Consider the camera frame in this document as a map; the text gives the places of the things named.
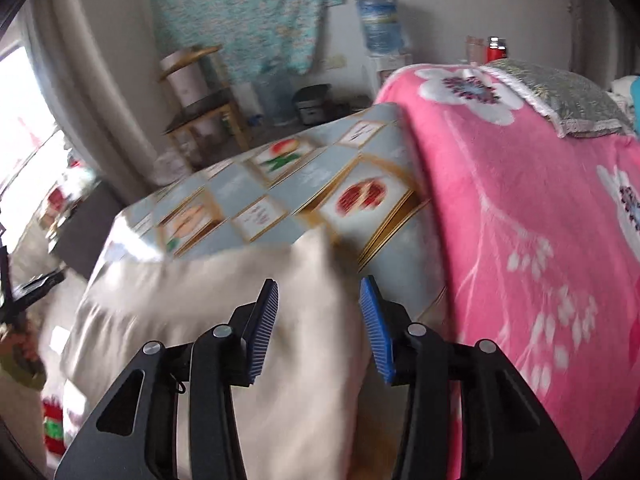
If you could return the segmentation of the person's left hand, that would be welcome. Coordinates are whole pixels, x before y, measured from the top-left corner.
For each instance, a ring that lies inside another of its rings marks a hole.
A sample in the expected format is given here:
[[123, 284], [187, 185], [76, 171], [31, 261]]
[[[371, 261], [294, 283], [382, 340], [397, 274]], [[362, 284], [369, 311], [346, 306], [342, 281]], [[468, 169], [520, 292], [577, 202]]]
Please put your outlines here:
[[18, 373], [35, 375], [39, 356], [37, 338], [32, 324], [1, 326], [1, 367], [16, 376]]

